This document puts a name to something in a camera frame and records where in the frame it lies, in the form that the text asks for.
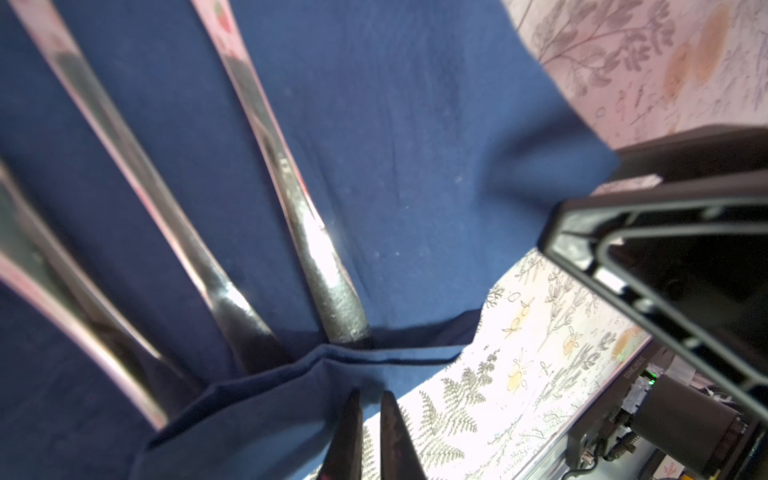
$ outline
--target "shiny metal handle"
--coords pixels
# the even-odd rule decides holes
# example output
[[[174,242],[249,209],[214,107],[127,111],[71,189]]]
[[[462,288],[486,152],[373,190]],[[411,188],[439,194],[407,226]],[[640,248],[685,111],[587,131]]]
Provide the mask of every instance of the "shiny metal handle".
[[[203,390],[144,338],[74,261],[0,161],[0,280],[75,342],[156,429],[169,411],[152,393],[142,349],[186,388],[189,400]]]
[[[360,298],[307,193],[227,0],[192,0],[243,105],[283,207],[320,321],[332,343],[370,347]]]
[[[272,330],[234,286],[182,211],[50,0],[11,0],[11,5],[176,253],[240,366],[255,373],[289,362]]]

